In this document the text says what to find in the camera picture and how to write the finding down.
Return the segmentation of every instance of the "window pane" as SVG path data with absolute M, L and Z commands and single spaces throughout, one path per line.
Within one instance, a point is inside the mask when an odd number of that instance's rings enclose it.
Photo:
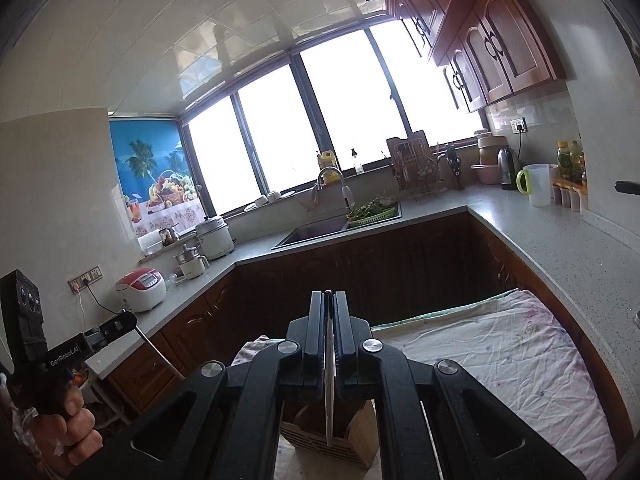
M 189 122 L 202 176 L 218 214 L 260 196 L 231 98 L 226 97 Z
M 442 67 L 425 63 L 398 20 L 371 27 L 398 88 L 411 129 L 424 130 L 431 146 L 472 137 L 482 122 L 478 112 L 456 110 Z
M 249 83 L 238 95 L 269 189 L 314 180 L 318 143 L 290 67 Z
M 352 148 L 366 164 L 389 156 L 388 138 L 406 138 L 398 107 L 389 98 L 389 84 L 363 30 L 314 46 L 301 56 L 344 170 L 353 167 Z

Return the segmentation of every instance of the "countertop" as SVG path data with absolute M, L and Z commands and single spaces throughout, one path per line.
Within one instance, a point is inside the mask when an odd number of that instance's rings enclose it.
M 468 210 L 504 241 L 574 316 L 616 381 L 634 432 L 640 429 L 640 329 L 633 322 L 640 310 L 640 254 L 583 222 L 580 214 L 570 209 L 555 205 L 534 208 L 524 195 L 494 186 L 403 200 L 401 209 L 402 218 L 396 220 L 277 250 L 271 248 L 290 230 L 239 244 L 228 256 L 211 262 L 202 276 L 167 291 L 166 299 L 153 310 L 138 314 L 138 325 L 151 337 L 235 266 Z M 141 344 L 132 332 L 87 362 L 98 377 L 105 378 Z

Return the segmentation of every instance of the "yellow detergent bottle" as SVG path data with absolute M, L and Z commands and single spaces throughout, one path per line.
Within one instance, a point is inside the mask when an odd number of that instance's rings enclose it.
M 338 160 L 335 158 L 334 152 L 322 152 L 318 153 L 318 166 L 322 170 L 322 168 L 326 168 L 327 166 L 333 166 L 334 168 L 338 167 Z M 324 185 L 331 184 L 332 182 L 340 182 L 340 175 L 335 173 L 335 171 L 327 171 L 323 176 L 322 180 L 324 181 Z

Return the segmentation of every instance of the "hand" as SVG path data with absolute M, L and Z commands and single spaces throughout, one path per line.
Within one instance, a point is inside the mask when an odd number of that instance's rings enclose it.
M 30 423 L 42 459 L 62 477 L 102 447 L 102 437 L 94 430 L 94 415 L 82 407 L 82 392 L 75 386 L 66 391 L 64 406 L 69 420 L 60 415 L 38 415 Z M 57 441 L 65 446 L 60 456 L 54 454 Z

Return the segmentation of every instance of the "power socket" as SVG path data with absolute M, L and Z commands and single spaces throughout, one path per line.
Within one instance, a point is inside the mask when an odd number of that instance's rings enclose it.
M 71 288 L 71 291 L 74 294 L 80 292 L 83 288 L 86 287 L 84 284 L 84 280 L 87 280 L 88 284 L 91 285 L 93 282 L 97 282 L 102 277 L 102 271 L 99 266 L 95 266 L 93 269 L 88 270 L 87 272 L 83 272 L 80 276 L 76 276 L 74 279 L 69 280 L 67 283 Z
M 511 131 L 514 134 L 525 134 L 527 133 L 527 121 L 524 120 L 524 117 L 520 117 L 516 120 L 511 121 Z

